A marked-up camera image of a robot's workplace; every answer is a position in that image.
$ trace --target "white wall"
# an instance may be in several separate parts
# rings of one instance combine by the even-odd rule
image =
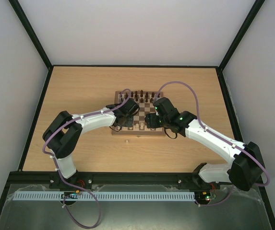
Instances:
[[[7,0],[0,0],[0,195],[17,170],[47,69]]]
[[[52,64],[219,65],[254,0],[20,0]]]
[[[262,151],[275,214],[275,1],[265,1],[224,71],[245,141]]]

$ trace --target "table surface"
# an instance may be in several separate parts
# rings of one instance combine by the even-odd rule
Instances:
[[[84,114],[113,104],[115,91],[157,91],[168,81],[183,81],[197,93],[201,119],[210,127],[233,138],[215,69],[54,67],[37,125],[24,164],[24,171],[53,171],[53,161],[42,153],[42,134],[59,112]],[[176,108],[196,114],[193,94],[183,85],[163,90]],[[192,172],[200,163],[224,163],[202,144],[179,136],[112,136],[108,127],[80,136],[73,152],[81,172]]]

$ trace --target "chessboard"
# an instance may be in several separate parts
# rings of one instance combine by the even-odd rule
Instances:
[[[147,128],[145,124],[145,116],[148,113],[155,113],[153,106],[155,91],[132,91],[130,95],[124,93],[120,97],[121,91],[115,92],[115,103],[121,103],[126,97],[131,97],[139,105],[139,112],[131,118],[123,127],[117,126],[115,130],[112,130],[112,135],[125,135],[125,136],[152,136],[152,137],[164,137],[165,132],[163,128]]]

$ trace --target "perforated metal strip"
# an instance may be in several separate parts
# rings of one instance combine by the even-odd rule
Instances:
[[[15,193],[13,200],[59,201],[63,192],[24,192]],[[190,192],[94,192],[99,201],[195,201]],[[68,200],[93,201],[88,193],[72,195]]]

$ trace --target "colored wire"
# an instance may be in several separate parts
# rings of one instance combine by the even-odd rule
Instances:
[[[231,191],[230,191],[230,193],[226,196],[226,198],[225,198],[225,199],[223,199],[223,200],[221,200],[221,201],[219,201],[219,202],[217,202],[217,203],[215,203],[215,204],[201,205],[201,204],[199,204],[199,203],[198,203],[198,201],[197,201],[197,200],[195,200],[195,203],[196,203],[196,204],[198,204],[198,206],[199,206],[199,207],[210,207],[210,206],[220,205],[220,204],[224,203],[226,200],[228,200],[228,199],[229,199],[229,197],[230,197],[230,196],[231,196],[231,194],[233,193],[233,188],[234,188],[234,185],[232,185],[232,187],[231,187]]]
[[[131,93],[131,90],[130,90],[130,89],[124,89],[124,90],[121,92],[121,94],[123,94],[125,91],[129,91],[129,92]],[[109,110],[105,110],[105,111],[96,111],[96,112],[84,114],[84,115],[82,115],[82,117],[77,117],[77,118],[74,118],[74,119],[72,119],[72,120],[66,122],[64,125],[60,126],[60,127],[59,127],[59,128],[58,128],[58,129],[57,129],[57,130],[56,130],[56,131],[46,140],[45,144],[44,144],[43,147],[42,147],[42,152],[45,153],[45,154],[50,155],[50,157],[53,159],[54,164],[55,164],[55,166],[56,166],[56,170],[57,170],[57,172],[59,173],[60,179],[63,181],[63,183],[65,183],[66,185],[69,185],[69,186],[71,186],[71,187],[78,188],[78,189],[80,189],[80,190],[83,190],[83,191],[89,193],[89,194],[93,197],[93,199],[96,201],[96,203],[98,204],[98,207],[99,207],[99,216],[98,216],[98,220],[97,220],[97,222],[96,222],[93,226],[90,226],[90,227],[89,227],[89,226],[85,226],[85,225],[79,223],[79,222],[72,216],[72,214],[71,214],[70,211],[68,210],[67,206],[65,205],[66,197],[64,197],[64,200],[63,200],[63,207],[66,209],[66,211],[68,212],[68,214],[69,214],[70,218],[73,220],[73,222],[74,222],[76,225],[78,225],[79,227],[83,228],[83,229],[93,229],[93,228],[95,228],[95,227],[97,227],[97,226],[99,225],[100,220],[101,220],[101,213],[102,213],[102,209],[101,209],[100,203],[99,203],[98,199],[96,198],[96,196],[95,196],[92,192],[90,192],[89,190],[87,190],[87,189],[85,189],[85,188],[82,188],[82,187],[80,187],[80,186],[77,186],[77,185],[68,183],[68,182],[64,179],[64,177],[63,177],[62,174],[61,174],[61,171],[59,170],[59,165],[57,164],[57,161],[56,161],[56,158],[55,158],[55,154],[54,154],[53,152],[48,152],[48,151],[46,151],[46,147],[48,146],[48,143],[49,143],[49,142],[50,142],[50,141],[51,141],[51,140],[52,140],[52,139],[53,139],[53,138],[63,129],[63,128],[67,127],[67,126],[70,125],[71,123],[73,123],[73,122],[75,122],[75,121],[77,121],[77,120],[79,120],[79,119],[88,117],[88,116],[98,115],[98,114],[106,114],[106,113],[112,112],[112,111],[114,111],[114,110],[119,109],[120,107],[122,107],[129,99],[130,99],[130,97],[128,97],[126,100],[124,100],[124,102],[122,102],[120,105],[116,106],[116,107],[113,108],[113,109],[109,109]]]
[[[196,95],[195,91],[192,89],[192,87],[189,86],[188,84],[185,84],[184,82],[181,82],[181,81],[170,81],[170,82],[167,82],[167,83],[165,83],[164,85],[162,85],[162,87],[158,90],[158,92],[157,92],[156,95],[155,95],[155,100],[157,99],[157,95],[161,92],[161,90],[162,90],[165,86],[167,86],[167,85],[169,85],[169,84],[173,84],[173,83],[185,85],[185,86],[186,86],[187,88],[189,88],[190,91],[193,93],[193,95],[194,95],[194,97],[195,97],[195,101],[196,101],[197,119],[198,119],[198,122],[199,122],[200,126],[201,126],[204,130],[206,130],[207,132],[209,132],[210,134],[212,134],[214,137],[216,137],[216,138],[222,140],[223,142],[225,142],[225,143],[227,143],[227,144],[229,144],[229,145],[232,146],[233,143],[230,142],[229,140],[226,140],[225,138],[223,138],[223,137],[221,137],[220,135],[214,133],[214,132],[211,131],[210,129],[205,129],[205,126],[204,126],[204,124],[201,122],[201,118],[200,118],[200,113],[199,113],[199,102],[198,102],[197,95]],[[261,164],[260,164],[251,154],[249,154],[246,150],[240,148],[240,147],[237,146],[237,145],[235,146],[235,148],[238,149],[238,150],[240,150],[240,151],[243,152],[244,154],[246,154],[250,159],[252,159],[253,162],[255,162],[255,163],[262,169],[262,171],[264,172],[264,174],[266,175],[266,178],[267,178],[266,183],[264,183],[264,184],[255,183],[255,185],[257,185],[257,186],[267,186],[267,185],[270,183],[270,175],[269,175],[269,173],[267,172],[267,170],[263,167],[263,165],[261,165]]]

